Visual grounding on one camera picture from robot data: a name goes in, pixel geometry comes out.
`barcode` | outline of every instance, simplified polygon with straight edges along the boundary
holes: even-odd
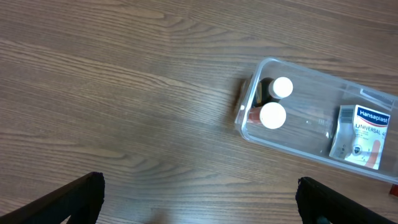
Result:
[[[352,108],[341,109],[340,110],[340,122],[352,124],[353,123],[353,113],[354,113],[354,109],[352,109]]]

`white cap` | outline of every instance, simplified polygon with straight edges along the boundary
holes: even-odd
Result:
[[[279,77],[269,84],[269,94],[275,99],[290,96],[293,92],[293,83],[286,77]]]
[[[285,123],[285,120],[286,111],[282,105],[271,102],[262,106],[260,111],[260,121],[266,128],[280,128]]]

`dark bottle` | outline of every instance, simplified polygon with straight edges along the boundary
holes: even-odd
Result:
[[[286,77],[263,78],[257,85],[252,107],[264,106],[269,102],[279,102],[293,91],[293,83]]]

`plastic container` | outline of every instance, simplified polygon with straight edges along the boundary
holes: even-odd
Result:
[[[279,103],[286,111],[283,126],[265,128],[248,122],[257,84],[263,78],[289,78],[294,86]],[[250,142],[329,166],[398,184],[398,97],[292,63],[266,58],[242,86],[236,129]],[[361,105],[391,116],[378,170],[329,156],[340,105]]]

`label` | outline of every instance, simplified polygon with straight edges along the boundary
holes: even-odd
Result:
[[[342,105],[330,151],[335,159],[379,169],[390,115],[359,105]]]

